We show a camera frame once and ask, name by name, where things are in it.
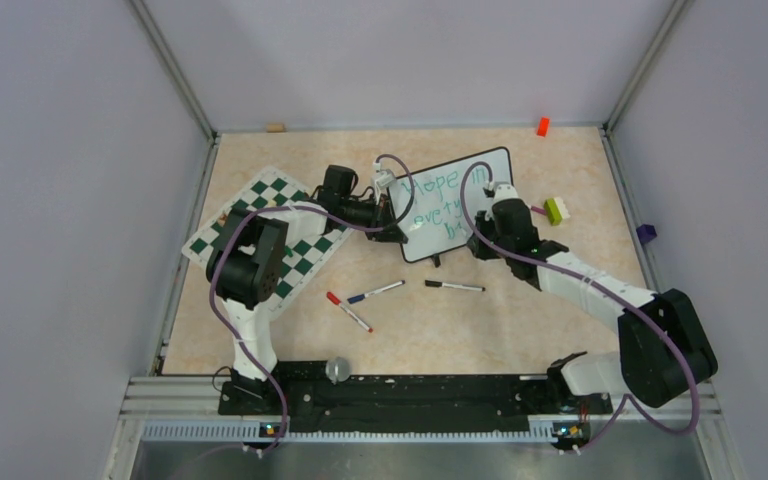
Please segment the white whiteboard black frame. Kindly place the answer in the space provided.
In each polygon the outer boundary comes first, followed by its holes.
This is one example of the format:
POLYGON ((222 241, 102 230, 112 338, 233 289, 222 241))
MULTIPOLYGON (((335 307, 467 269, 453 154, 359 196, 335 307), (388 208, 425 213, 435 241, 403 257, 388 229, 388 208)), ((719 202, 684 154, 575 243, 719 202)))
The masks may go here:
POLYGON ((511 184, 510 152, 497 147, 452 160, 399 177, 388 187, 393 212, 410 212, 399 223, 408 238, 401 245, 403 259, 415 263, 437 254, 463 247, 469 229, 461 206, 460 188, 465 184, 465 199, 472 215, 491 208, 493 200, 484 193, 489 181, 511 184))

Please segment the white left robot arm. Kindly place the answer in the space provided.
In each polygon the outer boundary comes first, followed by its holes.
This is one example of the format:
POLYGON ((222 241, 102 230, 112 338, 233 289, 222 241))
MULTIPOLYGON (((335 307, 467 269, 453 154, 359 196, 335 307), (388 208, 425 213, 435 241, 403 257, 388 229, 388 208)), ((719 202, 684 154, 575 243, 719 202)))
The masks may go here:
POLYGON ((209 302, 234 343, 228 384, 257 413, 274 410, 281 397, 280 386, 270 379, 277 355, 266 303, 278 289, 286 247, 339 226, 354 226, 372 241, 407 241, 397 225, 406 215, 393 213, 386 192, 394 173, 376 165, 369 195, 355 193, 357 179, 354 170, 330 165, 312 194, 280 206, 233 207, 227 215, 206 267, 209 302))

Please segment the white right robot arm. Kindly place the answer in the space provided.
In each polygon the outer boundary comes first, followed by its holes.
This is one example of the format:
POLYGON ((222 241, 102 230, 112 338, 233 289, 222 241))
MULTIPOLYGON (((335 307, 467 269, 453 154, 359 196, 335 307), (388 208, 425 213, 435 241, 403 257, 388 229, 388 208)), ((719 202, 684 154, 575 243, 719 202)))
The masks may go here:
POLYGON ((568 247, 540 237, 520 199, 495 203, 468 222, 467 245, 480 260, 501 259, 512 275, 600 321, 618 339, 615 352, 579 352, 554 361, 549 404, 572 412, 587 395, 630 394, 659 408, 713 377, 719 362, 690 297, 636 287, 596 269, 568 247))

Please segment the black cap marker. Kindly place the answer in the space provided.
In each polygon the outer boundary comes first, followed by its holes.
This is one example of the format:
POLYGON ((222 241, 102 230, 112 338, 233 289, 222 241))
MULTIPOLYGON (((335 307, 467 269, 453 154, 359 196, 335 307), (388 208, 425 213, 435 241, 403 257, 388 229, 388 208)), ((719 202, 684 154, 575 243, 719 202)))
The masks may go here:
POLYGON ((429 280, 429 279, 424 281, 424 285, 430 288, 450 288, 450 289, 458 289, 458 290, 474 291, 474 292, 486 291, 486 287, 483 287, 483 286, 458 284, 458 283, 436 281, 436 280, 429 280))

